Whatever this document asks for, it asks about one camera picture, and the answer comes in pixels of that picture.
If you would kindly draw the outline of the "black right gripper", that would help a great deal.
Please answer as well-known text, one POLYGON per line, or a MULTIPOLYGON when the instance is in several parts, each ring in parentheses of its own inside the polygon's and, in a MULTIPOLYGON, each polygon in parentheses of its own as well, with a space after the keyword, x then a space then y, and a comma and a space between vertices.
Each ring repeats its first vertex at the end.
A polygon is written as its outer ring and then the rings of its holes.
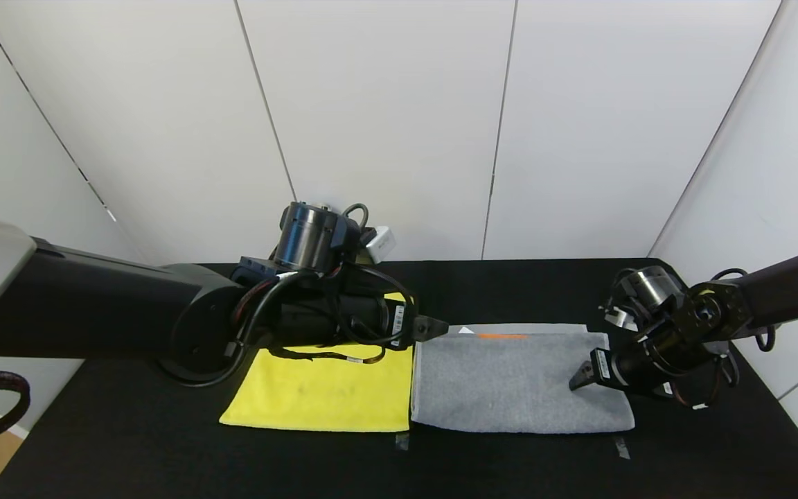
POLYGON ((576 391, 595 382, 627 394, 656 396, 657 368, 645 347, 608 350, 596 348, 568 381, 576 391))

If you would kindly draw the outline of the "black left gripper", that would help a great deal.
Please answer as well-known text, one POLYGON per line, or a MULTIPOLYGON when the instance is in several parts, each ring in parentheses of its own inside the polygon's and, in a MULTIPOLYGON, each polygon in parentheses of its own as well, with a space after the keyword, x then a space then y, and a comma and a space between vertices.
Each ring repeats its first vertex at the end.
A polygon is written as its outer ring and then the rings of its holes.
POLYGON ((329 312, 349 342, 390 350, 443 337, 450 329, 443 320, 418 315, 416 298, 407 292, 336 293, 329 296, 329 312))

